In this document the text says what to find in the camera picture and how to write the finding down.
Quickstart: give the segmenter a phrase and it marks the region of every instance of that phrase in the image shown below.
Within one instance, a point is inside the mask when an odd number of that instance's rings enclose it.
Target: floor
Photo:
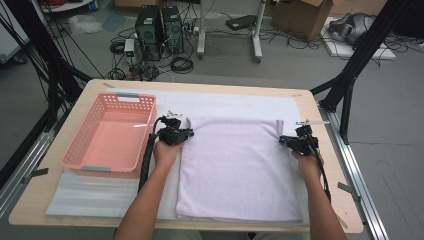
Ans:
[[[91,13],[85,9],[67,13],[92,14],[107,31],[76,35],[74,39],[101,73],[111,68],[110,39],[134,25],[134,14],[123,17],[110,9]],[[210,26],[226,29],[219,19]],[[269,19],[264,19],[268,29]],[[317,50],[287,46],[286,38],[261,41],[263,59],[257,64],[253,46],[246,37],[213,34],[207,37],[203,60],[192,56],[195,68],[187,75],[170,72],[174,82],[311,89],[335,77],[346,61],[329,57],[324,46]],[[70,47],[74,63],[81,71],[99,74],[78,49]],[[408,50],[395,53],[395,61],[381,66],[368,63],[355,84],[349,141],[369,191],[391,239],[424,239],[424,54]],[[161,74],[156,81],[169,82]],[[321,100],[325,94],[316,96]],[[30,64],[0,65],[0,167],[10,158],[23,138],[46,109],[45,98]],[[114,229],[84,227],[20,227],[7,222],[10,209],[0,220],[0,239],[112,239]],[[245,239],[244,233],[202,233],[205,239]],[[370,239],[365,230],[349,239]]]

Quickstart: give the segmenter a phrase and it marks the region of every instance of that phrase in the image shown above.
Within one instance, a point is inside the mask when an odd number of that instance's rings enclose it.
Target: wooden table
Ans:
[[[307,90],[236,87],[220,85],[200,84],[177,84],[156,82],[129,82],[112,80],[92,80],[85,87],[81,97],[68,116],[62,129],[56,136],[48,153],[41,162],[39,169],[49,168],[47,175],[34,177],[28,184],[14,210],[9,221],[16,225],[40,225],[40,226],[101,226],[117,227],[120,218],[100,217],[57,217],[47,216],[46,210],[58,187],[63,168],[60,160],[72,137],[87,113],[92,101],[98,92],[106,89],[129,88],[158,91],[184,91],[199,93],[223,93],[233,95],[256,95],[293,98],[299,109],[301,119],[321,119],[312,94]],[[341,224],[347,233],[360,233],[363,231],[362,221],[359,217],[352,196],[337,188],[337,183],[346,184],[336,153],[325,126],[312,126],[314,136],[320,140],[320,151],[325,159],[325,169],[329,179],[332,193],[332,205]],[[277,223],[243,223],[243,222],[219,222],[219,221],[190,221],[184,219],[158,220],[157,228],[168,229],[198,229],[198,230],[222,230],[222,231],[283,231],[283,232],[308,232],[307,224],[277,224]]]

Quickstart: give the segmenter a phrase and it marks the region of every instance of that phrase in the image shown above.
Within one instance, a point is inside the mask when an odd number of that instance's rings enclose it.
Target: pink plastic basket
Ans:
[[[155,96],[99,93],[62,158],[62,166],[79,175],[139,178],[155,120]]]

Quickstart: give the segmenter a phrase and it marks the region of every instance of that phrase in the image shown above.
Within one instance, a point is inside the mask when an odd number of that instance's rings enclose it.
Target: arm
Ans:
[[[170,147],[159,141],[153,150],[156,166],[119,225],[115,240],[151,239],[169,170],[182,144]]]
[[[299,161],[299,170],[305,180],[308,191],[309,221],[311,224],[311,239],[347,239],[336,213],[321,186],[321,172],[314,156],[303,156],[292,151]]]

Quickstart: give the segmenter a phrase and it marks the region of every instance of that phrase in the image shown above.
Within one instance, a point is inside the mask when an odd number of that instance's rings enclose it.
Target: hand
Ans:
[[[169,170],[177,158],[177,153],[181,150],[184,143],[176,146],[169,146],[166,143],[159,141],[155,144],[153,155],[155,156],[155,168],[165,168]]]
[[[317,159],[314,155],[304,156],[296,151],[291,152],[293,157],[299,161],[299,171],[301,172],[305,181],[320,181],[321,171],[318,167]]]

